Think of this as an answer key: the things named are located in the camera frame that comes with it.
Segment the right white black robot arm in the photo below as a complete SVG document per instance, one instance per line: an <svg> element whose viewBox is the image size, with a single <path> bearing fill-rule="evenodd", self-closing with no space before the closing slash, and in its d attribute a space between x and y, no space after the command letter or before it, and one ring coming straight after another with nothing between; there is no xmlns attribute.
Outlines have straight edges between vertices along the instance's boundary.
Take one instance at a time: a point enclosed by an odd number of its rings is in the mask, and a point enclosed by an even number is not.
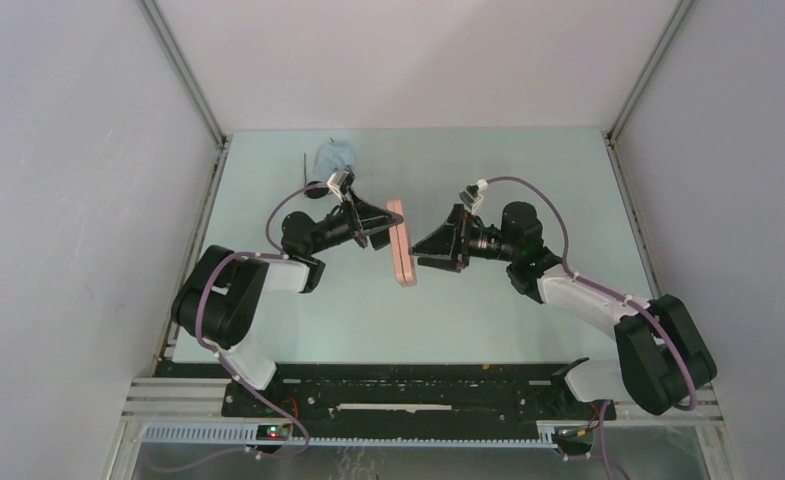
<svg viewBox="0 0 785 480"><path fill-rule="evenodd" d="M559 370L549 392L553 411L574 418L593 401L633 401L655 416L691 409L697 391L718 374L686 305L614 292L564 269L543 240L535 207L507 204L499 226L487 226L462 204L410 248L418 265L461 272L471 259L503 261L511 286L541 305L560 308L614 341L611 361L576 360Z"/></svg>

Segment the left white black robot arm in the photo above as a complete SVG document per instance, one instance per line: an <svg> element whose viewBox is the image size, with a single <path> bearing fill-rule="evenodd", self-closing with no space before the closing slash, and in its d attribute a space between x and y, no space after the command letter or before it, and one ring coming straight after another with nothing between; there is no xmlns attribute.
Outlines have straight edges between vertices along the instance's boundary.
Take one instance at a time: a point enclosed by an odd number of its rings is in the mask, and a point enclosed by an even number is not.
<svg viewBox="0 0 785 480"><path fill-rule="evenodd" d="M325 264L318 253L354 241L379 250L391 242L401 214L373 205L355 193L320 220L294 211L281 223L278 253L206 248L176 294L170 318L208 350L236 382L249 385L246 404L272 416L284 403L283 388L271 380L276 363L251 332L264 294L308 294L320 283Z"/></svg>

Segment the pink glasses case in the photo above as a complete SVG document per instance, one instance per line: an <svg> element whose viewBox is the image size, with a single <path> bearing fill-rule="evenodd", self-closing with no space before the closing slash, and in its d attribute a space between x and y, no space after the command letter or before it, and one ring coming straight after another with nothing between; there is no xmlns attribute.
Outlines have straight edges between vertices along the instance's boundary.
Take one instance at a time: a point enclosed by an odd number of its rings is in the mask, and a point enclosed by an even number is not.
<svg viewBox="0 0 785 480"><path fill-rule="evenodd" d="M402 287L417 285L416 264L410 253L410 236L405 221L389 230L395 278Z"/></svg>

